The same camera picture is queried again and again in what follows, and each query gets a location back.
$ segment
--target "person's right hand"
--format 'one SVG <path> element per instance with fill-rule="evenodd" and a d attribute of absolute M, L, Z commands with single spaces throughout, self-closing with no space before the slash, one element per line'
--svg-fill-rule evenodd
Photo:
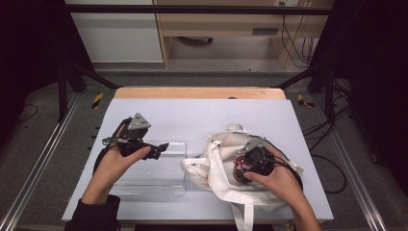
<path fill-rule="evenodd" d="M 282 154 L 273 147 L 266 146 L 266 149 L 274 156 L 283 158 Z M 270 190 L 276 197 L 293 205 L 299 199 L 304 198 L 302 189 L 294 178 L 293 174 L 285 167 L 275 164 L 273 172 L 264 176 L 256 172 L 246 172 L 243 174 L 251 181 L 262 184 L 265 188 Z"/>

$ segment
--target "white table top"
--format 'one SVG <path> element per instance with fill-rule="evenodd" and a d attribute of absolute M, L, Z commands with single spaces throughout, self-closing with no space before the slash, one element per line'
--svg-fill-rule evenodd
<path fill-rule="evenodd" d="M 251 134 L 266 137 L 290 159 L 303 167 L 304 193 L 317 219 L 333 219 L 327 198 L 294 114 L 291 101 L 285 99 L 129 99 L 112 100 L 90 152 L 89 159 L 65 210 L 63 220 L 70 220 L 92 173 L 93 164 L 120 121 L 141 113 L 151 124 L 146 141 L 183 141 L 188 157 L 203 153 L 207 138 L 225 132 L 229 123 L 242 124 Z M 231 206 L 212 192 L 187 182 L 182 196 L 141 197 L 122 200 L 119 220 L 137 223 L 225 223 L 234 222 Z M 269 213 L 255 211 L 255 223 L 293 219 L 287 205 Z"/>

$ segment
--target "fabric bag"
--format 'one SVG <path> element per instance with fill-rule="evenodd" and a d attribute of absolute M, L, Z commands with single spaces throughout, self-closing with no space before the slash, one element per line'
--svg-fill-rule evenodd
<path fill-rule="evenodd" d="M 226 133 L 213 134 L 208 138 L 204 154 L 182 161 L 182 169 L 188 173 L 194 184 L 214 192 L 219 199 L 231 204 L 239 231 L 252 230 L 256 207 L 270 211 L 283 203 L 261 184 L 242 184 L 233 176 L 234 162 L 242 155 L 242 149 L 246 144 L 259 141 L 262 143 L 255 144 L 274 147 L 265 139 L 250 135 L 240 124 L 230 124 Z M 293 170 L 302 173 L 301 167 L 289 160 L 285 154 L 282 155 Z M 243 205 L 243 216 L 236 204 Z"/>

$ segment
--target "yellow and black tag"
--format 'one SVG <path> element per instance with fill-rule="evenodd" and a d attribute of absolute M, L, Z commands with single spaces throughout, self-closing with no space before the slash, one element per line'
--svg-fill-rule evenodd
<path fill-rule="evenodd" d="M 299 95 L 297 96 L 297 103 L 298 103 L 299 105 L 304 105 L 304 106 L 309 107 L 309 108 L 315 108 L 315 104 L 314 104 L 314 103 L 306 103 L 306 102 L 303 100 L 303 96 L 302 96 L 301 94 L 299 94 Z"/>
<path fill-rule="evenodd" d="M 97 109 L 99 106 L 99 102 L 101 101 L 103 93 L 98 93 L 95 96 L 95 100 L 93 100 L 92 109 Z"/>

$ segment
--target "transparent plastic tray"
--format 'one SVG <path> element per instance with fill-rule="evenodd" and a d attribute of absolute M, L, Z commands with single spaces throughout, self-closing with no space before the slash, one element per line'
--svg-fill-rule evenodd
<path fill-rule="evenodd" d="M 145 141 L 160 145 L 162 141 Z M 186 144 L 170 142 L 159 160 L 139 160 L 114 184 L 111 194 L 125 199 L 149 195 L 183 195 L 186 172 L 181 161 L 186 159 Z"/>

